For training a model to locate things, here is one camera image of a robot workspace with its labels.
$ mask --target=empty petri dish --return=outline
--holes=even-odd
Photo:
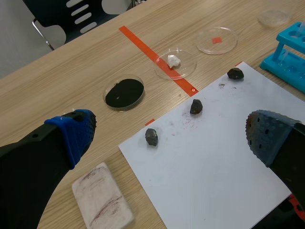
[[[213,27],[199,31],[195,40],[197,48],[206,54],[223,54],[237,45],[238,36],[231,29]]]
[[[144,98],[144,83],[136,75],[124,74],[116,77],[105,88],[104,102],[115,111],[128,111],[136,107]]]
[[[174,55],[180,59],[180,65],[170,68],[168,66],[168,56]],[[169,50],[161,55],[154,63],[154,70],[158,76],[166,80],[179,80],[185,78],[195,71],[196,59],[189,52],[183,50]]]

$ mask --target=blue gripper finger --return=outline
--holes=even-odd
[[[70,169],[80,161],[93,141],[96,119],[90,110],[75,110],[63,116],[47,119],[45,124],[60,128],[70,161]]]

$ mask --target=orange tape strip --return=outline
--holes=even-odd
[[[234,66],[236,67],[236,66],[239,65],[240,63],[242,63],[242,61],[240,61],[238,64],[236,64],[236,65],[234,65]]]
[[[146,123],[145,125],[149,125],[150,123],[154,122],[155,120],[152,119],[151,121],[149,121],[148,123]]]
[[[122,26],[119,30],[131,40],[149,59],[155,62],[159,56],[151,48],[149,48],[143,41],[141,41],[136,35],[133,34],[126,26]],[[162,69],[169,77],[176,78],[180,74],[171,69],[168,64],[163,60],[159,59],[157,65]],[[189,96],[193,96],[198,92],[186,79],[174,80],[174,82],[181,87]]]

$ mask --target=table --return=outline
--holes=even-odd
[[[103,161],[134,212],[135,221],[128,228],[165,228],[118,144],[188,95],[174,82],[156,76],[152,61],[118,30],[123,25],[159,55],[173,47],[193,53],[197,69],[187,80],[198,90],[245,61],[305,100],[303,93],[259,68],[263,58],[275,50],[275,37],[286,26],[267,28],[259,24],[258,2],[149,0],[0,80],[1,145],[19,141],[45,119],[73,108],[90,109],[97,116],[90,149],[56,188],[41,218],[40,229],[86,228],[71,185]],[[293,22],[303,20],[304,10],[302,3]],[[219,25],[239,34],[238,45],[223,55],[197,50],[193,40],[198,30]],[[102,95],[112,77],[125,73],[142,78],[146,96],[133,110],[118,113],[106,107]]]

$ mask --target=white paper sheet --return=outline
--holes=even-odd
[[[290,194],[249,149],[245,122],[263,109],[305,123],[305,103],[238,67],[243,81],[222,76],[119,145],[168,229],[249,229]],[[203,103],[198,117],[193,99]],[[157,147],[147,145],[147,128]]]

